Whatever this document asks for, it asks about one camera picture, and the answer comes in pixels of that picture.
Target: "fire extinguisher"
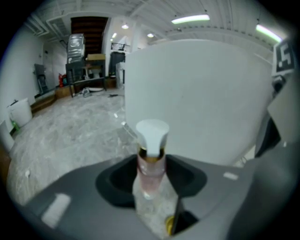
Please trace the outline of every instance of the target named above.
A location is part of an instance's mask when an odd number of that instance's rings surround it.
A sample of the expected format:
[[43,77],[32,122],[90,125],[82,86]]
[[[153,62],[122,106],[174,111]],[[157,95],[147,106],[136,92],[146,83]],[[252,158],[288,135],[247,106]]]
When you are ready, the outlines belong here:
[[58,80],[59,80],[59,83],[60,83],[60,88],[62,88],[64,86],[64,84],[62,82],[62,75],[60,73],[58,74]]

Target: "white bucket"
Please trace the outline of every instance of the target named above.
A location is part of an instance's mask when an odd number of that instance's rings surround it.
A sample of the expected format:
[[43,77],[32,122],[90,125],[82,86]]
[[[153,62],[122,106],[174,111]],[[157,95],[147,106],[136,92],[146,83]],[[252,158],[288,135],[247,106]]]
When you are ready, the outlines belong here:
[[32,112],[28,102],[28,98],[16,102],[7,107],[11,120],[15,121],[21,128],[32,119]]

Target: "table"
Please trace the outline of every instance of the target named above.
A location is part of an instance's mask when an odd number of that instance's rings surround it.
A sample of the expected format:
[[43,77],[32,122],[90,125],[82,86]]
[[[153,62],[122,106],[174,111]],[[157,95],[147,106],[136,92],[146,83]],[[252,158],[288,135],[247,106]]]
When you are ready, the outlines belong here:
[[[87,78],[87,79],[81,79],[81,80],[75,80],[74,75],[75,75],[75,70],[77,69],[87,69],[92,68],[95,66],[101,66],[102,70],[102,76],[103,77],[95,77],[95,78]],[[103,84],[103,87],[106,91],[106,77],[105,77],[105,60],[85,60],[85,61],[78,61],[78,62],[72,62],[72,63],[67,63],[66,64],[66,73],[67,73],[67,81],[69,83],[69,89],[71,96],[73,97],[73,91],[71,86],[75,86],[81,83],[89,83],[93,81],[101,81]]]

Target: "spray bottle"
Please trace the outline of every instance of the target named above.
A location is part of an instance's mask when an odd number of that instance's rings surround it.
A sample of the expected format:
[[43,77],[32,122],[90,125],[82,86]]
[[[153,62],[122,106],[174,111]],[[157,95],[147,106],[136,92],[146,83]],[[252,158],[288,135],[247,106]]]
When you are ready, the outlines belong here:
[[139,149],[137,172],[143,196],[153,199],[165,173],[165,145],[169,125],[161,120],[149,119],[137,123]]

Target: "ceiling light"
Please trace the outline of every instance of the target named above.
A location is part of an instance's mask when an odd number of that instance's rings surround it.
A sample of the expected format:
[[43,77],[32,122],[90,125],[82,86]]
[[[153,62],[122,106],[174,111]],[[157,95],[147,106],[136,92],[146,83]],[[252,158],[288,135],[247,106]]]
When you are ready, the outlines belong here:
[[181,17],[172,20],[172,23],[178,24],[178,23],[187,23],[192,21],[203,21],[203,20],[209,20],[210,17],[207,14],[203,15],[194,15],[194,16],[188,16],[188,17]]
[[262,32],[263,34],[269,36],[270,38],[274,39],[277,42],[281,42],[282,38],[277,36],[274,32],[270,31],[269,29],[263,27],[262,25],[256,25],[256,30]]

